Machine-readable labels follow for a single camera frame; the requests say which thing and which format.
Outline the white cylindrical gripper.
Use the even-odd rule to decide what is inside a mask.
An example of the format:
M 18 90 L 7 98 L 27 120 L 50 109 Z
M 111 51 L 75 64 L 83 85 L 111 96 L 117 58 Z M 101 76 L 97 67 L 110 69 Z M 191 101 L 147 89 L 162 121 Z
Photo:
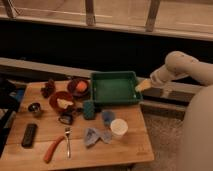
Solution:
M 151 84 L 153 87 L 161 87 L 167 82 L 172 81 L 173 78 L 174 75 L 166 68 L 165 65 L 162 65 L 160 68 L 154 70 L 150 74 L 151 81 L 149 79 L 144 79 L 135 87 L 135 91 L 142 92 L 146 89 L 149 89 L 151 87 Z

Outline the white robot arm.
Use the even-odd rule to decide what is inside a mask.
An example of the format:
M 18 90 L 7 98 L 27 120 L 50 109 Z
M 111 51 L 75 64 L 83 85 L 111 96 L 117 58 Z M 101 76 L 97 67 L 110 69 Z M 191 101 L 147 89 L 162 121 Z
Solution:
M 135 90 L 142 92 L 187 76 L 203 88 L 193 96 L 185 113 L 176 171 L 213 171 L 213 64 L 172 51 Z

